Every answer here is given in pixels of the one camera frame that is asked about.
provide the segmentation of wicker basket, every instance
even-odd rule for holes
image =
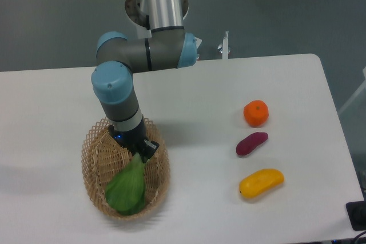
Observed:
[[[90,200],[104,214],[123,220],[141,217],[156,208],[165,198],[170,180],[169,159],[164,140],[152,121],[145,118],[147,136],[160,144],[155,155],[145,166],[146,206],[137,214],[123,216],[112,209],[105,199],[108,182],[132,159],[127,149],[121,148],[108,133],[110,125],[102,119],[89,130],[82,147],[82,174]]]

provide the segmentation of purple sweet potato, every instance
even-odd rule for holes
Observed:
[[[256,147],[264,143],[268,139],[267,133],[254,133],[238,143],[236,146],[236,154],[243,157],[250,154]]]

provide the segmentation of toy fruit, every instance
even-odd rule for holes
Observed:
[[[252,127],[262,125],[268,117],[268,107],[262,100],[254,100],[244,107],[244,118]]]
[[[267,139],[267,133],[253,133],[238,143],[236,146],[236,154],[241,157],[246,156],[250,154],[256,147],[263,144]]]
[[[285,177],[280,171],[276,169],[263,169],[244,178],[239,184],[239,191],[243,197],[250,199],[284,181]]]

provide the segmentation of blue joint cap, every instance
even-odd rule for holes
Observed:
[[[177,69],[192,66],[196,63],[196,61],[197,61],[196,38],[194,37],[193,34],[186,33]]]
[[[108,105],[123,102],[133,89],[131,72],[117,61],[100,64],[91,74],[91,83],[98,99]]]
[[[125,36],[123,33],[119,33],[117,31],[109,31],[108,33],[103,34],[99,40],[98,40],[98,44],[97,44],[97,52],[99,50],[99,48],[103,45],[103,43],[107,42],[110,39],[113,38],[123,38],[125,40],[127,40],[127,36]]]

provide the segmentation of green vegetable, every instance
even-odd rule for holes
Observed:
[[[145,164],[139,153],[106,186],[105,198],[110,207],[123,215],[132,215],[145,207]]]

